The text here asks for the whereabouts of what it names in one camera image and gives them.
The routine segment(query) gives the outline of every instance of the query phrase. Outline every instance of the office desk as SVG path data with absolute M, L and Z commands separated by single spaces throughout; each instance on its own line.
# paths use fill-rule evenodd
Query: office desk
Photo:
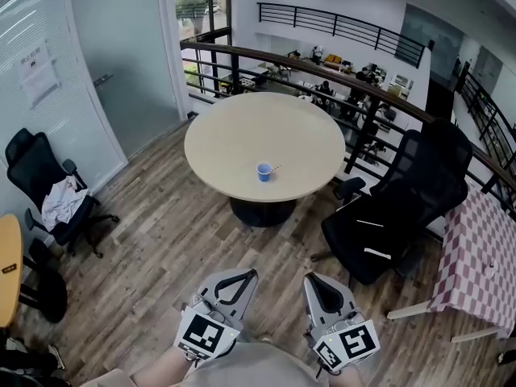
M 257 85 L 263 85 L 267 81 L 265 75 L 267 75 L 269 72 L 267 66 L 268 64 L 266 63 L 265 65 L 256 66 L 254 69 L 249 70 L 250 72 L 259 73 L 261 76 L 254 76 L 252 74 L 241 73 L 240 77 L 246 77 L 247 79 L 254 81 Z
M 254 227 L 283 223 L 296 199 L 331 181 L 344 153 L 335 121 L 317 106 L 286 94 L 226 98 L 199 115 L 185 136 L 192 170 L 229 196 L 235 215 Z M 269 182 L 261 182 L 259 163 L 281 167 Z
M 0 327 L 12 323 L 18 302 L 41 311 L 50 323 L 58 323 L 65 316 L 68 299 L 61 275 L 23 256 L 22 232 L 14 215 L 0 218 L 0 237 L 0 269 L 15 264 L 10 273 L 0 271 Z M 22 284 L 24 265 L 40 275 L 38 289 Z
M 458 343 L 498 333 L 509 337 L 516 320 L 516 223 L 498 202 L 469 184 L 468 197 L 446 214 L 443 257 L 431 300 L 391 311 L 397 319 L 446 307 L 462 310 L 494 325 L 453 337 Z M 492 277 L 485 267 L 497 261 Z

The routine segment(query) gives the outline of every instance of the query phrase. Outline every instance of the white table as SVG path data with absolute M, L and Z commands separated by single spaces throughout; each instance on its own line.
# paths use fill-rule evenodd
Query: white table
M 199 115 L 185 137 L 192 170 L 231 198 L 245 223 L 283 223 L 297 198 L 326 185 L 343 162 L 345 143 L 335 121 L 294 96 L 239 94 Z M 269 182 L 256 173 L 259 163 L 281 165 Z

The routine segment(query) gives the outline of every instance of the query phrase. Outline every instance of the shoe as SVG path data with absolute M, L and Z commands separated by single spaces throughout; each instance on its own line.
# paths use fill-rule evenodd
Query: shoe
M 61 356 L 59 354 L 59 352 L 57 351 L 57 348 L 55 346 L 53 346 L 52 344 L 49 344 L 48 345 L 48 352 L 50 354 L 52 354 L 54 357 L 56 357 L 56 360 L 57 360 L 57 370 L 65 370 L 66 369 L 66 366 L 65 366 L 65 363 L 63 362 L 63 359 L 61 359 Z

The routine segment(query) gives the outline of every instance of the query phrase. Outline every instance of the straw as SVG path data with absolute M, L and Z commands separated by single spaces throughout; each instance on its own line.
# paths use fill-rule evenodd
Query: straw
M 272 169 L 271 169 L 270 171 L 268 171 L 267 173 L 271 173 L 271 172 L 275 171 L 275 170 L 276 170 L 276 169 L 278 169 L 278 168 L 281 168 L 281 165 L 280 165 L 280 164 L 279 164 L 279 165 L 276 165 L 274 168 L 272 168 Z

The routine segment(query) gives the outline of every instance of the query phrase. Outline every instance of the chair seat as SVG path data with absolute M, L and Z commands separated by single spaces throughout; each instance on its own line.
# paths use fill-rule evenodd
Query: chair seat
M 50 234 L 54 235 L 59 245 L 65 245 L 69 241 L 77 238 L 82 231 L 82 226 L 86 222 L 94 208 L 94 200 L 87 195 L 77 209 L 72 219 L 68 223 L 58 223 Z
M 387 269 L 395 266 L 414 231 L 410 222 L 404 222 L 400 214 L 394 211 L 392 206 L 387 209 L 367 195 L 322 221 L 322 232 L 331 251 L 345 269 L 364 285 L 372 284 Z M 365 248 L 389 254 L 391 260 L 365 252 Z

